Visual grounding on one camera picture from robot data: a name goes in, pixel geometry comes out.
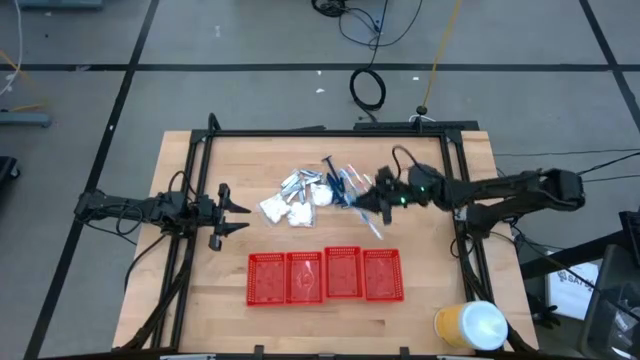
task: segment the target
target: small packet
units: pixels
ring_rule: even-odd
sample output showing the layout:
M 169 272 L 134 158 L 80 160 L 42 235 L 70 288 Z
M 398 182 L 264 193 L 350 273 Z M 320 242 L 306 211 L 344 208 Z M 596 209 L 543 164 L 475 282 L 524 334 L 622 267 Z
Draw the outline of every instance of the small packet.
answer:
M 265 218 L 274 225 L 280 222 L 282 216 L 286 215 L 291 210 L 291 206 L 284 201 L 280 193 L 268 198 L 267 200 L 261 201 L 258 206 Z
M 311 184 L 311 198 L 316 206 L 327 206 L 333 200 L 333 191 L 329 185 Z
M 289 225 L 293 227 L 313 227 L 315 223 L 315 213 L 311 202 L 307 201 L 302 204 L 294 202 L 291 205 L 291 211 L 287 214 Z

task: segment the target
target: wooden table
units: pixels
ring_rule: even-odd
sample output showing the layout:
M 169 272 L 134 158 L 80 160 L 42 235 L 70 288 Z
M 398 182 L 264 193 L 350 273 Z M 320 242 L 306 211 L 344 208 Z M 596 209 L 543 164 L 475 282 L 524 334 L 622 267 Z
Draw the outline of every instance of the wooden table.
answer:
M 184 168 L 189 136 L 189 132 L 165 133 L 151 194 L 166 191 L 171 176 Z M 471 179 L 495 177 L 487 133 L 463 132 L 463 139 Z M 255 209 L 278 191 L 292 169 L 326 171 L 321 159 L 329 154 L 337 166 L 350 163 L 360 173 L 375 174 L 387 164 L 395 171 L 391 148 L 396 144 L 444 173 L 439 141 L 431 138 L 222 137 L 213 142 L 205 193 L 216 194 L 218 184 L 226 182 L 235 203 Z M 410 165 L 403 154 L 399 158 L 403 168 Z M 460 265 L 449 253 L 454 238 L 451 214 L 433 205 L 426 209 L 416 205 L 394 209 L 393 216 L 392 225 L 379 227 L 384 233 L 380 241 L 354 212 L 336 207 L 317 208 L 315 228 L 291 228 L 286 219 L 270 227 L 256 211 L 229 214 L 227 221 L 251 226 L 225 239 L 222 252 L 207 246 L 212 229 L 201 229 L 179 350 L 252 353 L 254 345 L 262 344 L 267 353 L 397 354 L 401 346 L 408 346 L 412 354 L 466 353 L 441 341 L 433 329 L 439 308 L 465 302 Z M 507 225 L 494 230 L 510 236 Z M 137 253 L 158 236 L 158 228 L 143 226 Z M 498 236 L 484 244 L 498 307 L 523 339 L 537 348 L 514 246 Z M 248 254 L 321 251 L 336 245 L 399 249 L 404 302 L 325 299 L 321 306 L 246 306 Z M 114 346 L 129 340 L 156 305 L 168 248 L 168 240 L 161 243 L 131 274 Z M 163 345 L 169 343 L 173 311 L 167 314 Z

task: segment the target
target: red plastic tray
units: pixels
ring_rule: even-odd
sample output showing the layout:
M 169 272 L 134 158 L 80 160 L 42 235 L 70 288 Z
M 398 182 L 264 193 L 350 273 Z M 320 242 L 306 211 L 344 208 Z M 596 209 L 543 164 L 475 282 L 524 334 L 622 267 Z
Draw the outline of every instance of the red plastic tray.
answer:
M 358 246 L 324 249 L 327 267 L 327 298 L 362 297 L 362 260 Z
M 364 250 L 367 301 L 403 301 L 402 267 L 397 249 Z
M 287 304 L 322 304 L 322 253 L 287 253 Z
M 250 254 L 247 306 L 284 305 L 284 253 Z

